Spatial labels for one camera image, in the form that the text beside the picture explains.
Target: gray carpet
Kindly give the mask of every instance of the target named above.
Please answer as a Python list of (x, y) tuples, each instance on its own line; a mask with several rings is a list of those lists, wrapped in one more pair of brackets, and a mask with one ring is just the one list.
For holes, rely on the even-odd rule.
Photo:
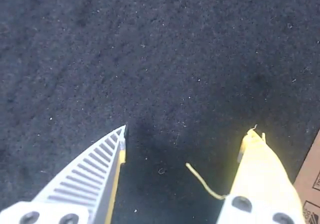
[(294, 180), (319, 128), (319, 6), (0, 0), (0, 208), (125, 122), (113, 224), (214, 223), (185, 162), (228, 193), (254, 124)]

